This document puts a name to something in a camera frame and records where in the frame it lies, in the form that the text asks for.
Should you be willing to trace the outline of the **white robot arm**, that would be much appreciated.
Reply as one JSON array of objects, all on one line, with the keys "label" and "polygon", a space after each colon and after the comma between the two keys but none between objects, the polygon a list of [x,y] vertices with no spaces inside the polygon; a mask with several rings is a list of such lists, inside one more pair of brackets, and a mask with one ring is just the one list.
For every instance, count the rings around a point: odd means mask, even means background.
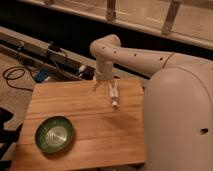
[{"label": "white robot arm", "polygon": [[213,61],[125,48],[111,34],[90,44],[96,78],[114,64],[149,78],[143,95],[146,171],[213,171]]}]

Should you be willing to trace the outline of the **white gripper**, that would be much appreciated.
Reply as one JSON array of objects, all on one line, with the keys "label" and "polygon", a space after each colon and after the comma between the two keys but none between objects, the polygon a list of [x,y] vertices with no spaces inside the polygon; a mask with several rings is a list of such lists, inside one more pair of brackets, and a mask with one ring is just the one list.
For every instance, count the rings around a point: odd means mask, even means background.
[{"label": "white gripper", "polygon": [[[95,84],[93,86],[93,91],[96,91],[96,89],[101,85],[101,81],[108,81],[112,80],[114,78],[114,72],[112,70],[108,71],[100,71],[98,69],[95,70]],[[117,95],[117,85],[116,83],[109,83],[109,89],[111,95]]]}]

